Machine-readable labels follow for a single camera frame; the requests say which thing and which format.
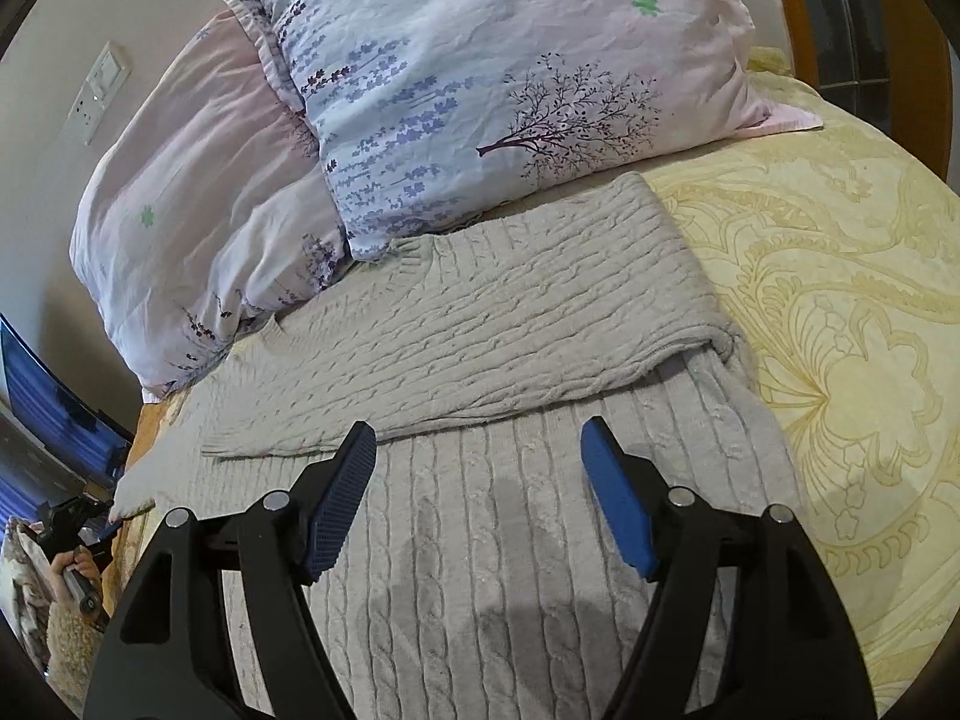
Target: hand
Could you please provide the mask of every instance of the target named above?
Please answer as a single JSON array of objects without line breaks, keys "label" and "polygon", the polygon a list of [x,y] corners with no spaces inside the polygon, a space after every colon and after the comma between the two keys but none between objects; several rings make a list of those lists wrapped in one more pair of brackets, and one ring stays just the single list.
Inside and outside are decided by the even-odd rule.
[{"label": "hand", "polygon": [[54,590],[56,603],[64,604],[67,608],[74,610],[74,613],[79,614],[80,610],[77,607],[77,602],[74,601],[70,590],[66,586],[66,581],[64,581],[64,571],[69,565],[75,565],[80,574],[92,581],[93,586],[102,594],[103,586],[100,580],[100,570],[93,562],[93,555],[90,554],[90,550],[86,547],[77,547],[73,552],[61,552],[50,563],[49,579]]}]

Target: yellow bed sheet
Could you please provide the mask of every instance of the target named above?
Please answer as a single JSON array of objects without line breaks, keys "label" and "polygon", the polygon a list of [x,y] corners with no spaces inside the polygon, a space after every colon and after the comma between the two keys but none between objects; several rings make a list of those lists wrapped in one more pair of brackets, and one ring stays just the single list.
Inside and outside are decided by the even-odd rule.
[{"label": "yellow bed sheet", "polygon": [[[885,709],[960,607],[960,199],[800,81],[754,81],[824,129],[640,170],[751,342]],[[182,402],[145,410],[141,451]],[[128,528],[118,575],[159,521]]]}]

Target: sweater sleeve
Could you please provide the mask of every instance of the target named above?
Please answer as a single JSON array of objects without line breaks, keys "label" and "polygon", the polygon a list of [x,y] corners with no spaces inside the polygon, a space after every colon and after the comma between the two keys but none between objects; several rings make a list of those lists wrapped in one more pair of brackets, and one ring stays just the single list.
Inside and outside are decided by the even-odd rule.
[{"label": "sweater sleeve", "polygon": [[93,661],[103,635],[63,604],[50,605],[47,683],[71,712],[80,717]]}]

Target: silver screw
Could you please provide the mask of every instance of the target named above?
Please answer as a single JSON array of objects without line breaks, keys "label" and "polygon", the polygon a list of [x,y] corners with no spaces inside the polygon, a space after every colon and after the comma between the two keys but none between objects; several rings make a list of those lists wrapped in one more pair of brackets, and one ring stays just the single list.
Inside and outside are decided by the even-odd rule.
[{"label": "silver screw", "polygon": [[790,508],[781,503],[775,503],[770,507],[770,518],[774,522],[785,525],[787,522],[793,522],[793,512]]},{"label": "silver screw", "polygon": [[186,525],[189,519],[190,512],[187,512],[186,509],[173,509],[171,512],[167,512],[164,522],[167,523],[168,528],[179,528]]},{"label": "silver screw", "polygon": [[268,512],[279,512],[288,503],[290,503],[290,496],[287,493],[283,490],[274,490],[272,493],[267,493],[263,499],[263,508]]},{"label": "silver screw", "polygon": [[697,499],[693,491],[687,488],[670,488],[669,493],[666,493],[666,497],[670,503],[674,506],[679,506],[681,509],[693,506],[693,502]]}]

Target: dark glass pane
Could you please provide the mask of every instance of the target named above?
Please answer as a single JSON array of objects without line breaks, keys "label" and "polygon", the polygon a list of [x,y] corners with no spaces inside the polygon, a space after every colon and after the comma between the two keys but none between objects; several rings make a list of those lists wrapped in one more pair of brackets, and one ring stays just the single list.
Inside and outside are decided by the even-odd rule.
[{"label": "dark glass pane", "polygon": [[822,84],[852,81],[853,43],[843,0],[806,0]]},{"label": "dark glass pane", "polygon": [[820,96],[843,108],[848,113],[856,115],[856,86],[837,86],[833,89],[821,89]]},{"label": "dark glass pane", "polygon": [[890,84],[863,83],[856,88],[856,114],[881,132],[890,134]]},{"label": "dark glass pane", "polygon": [[883,32],[880,0],[847,0],[853,19],[853,45],[860,80],[886,79],[887,40]]}]

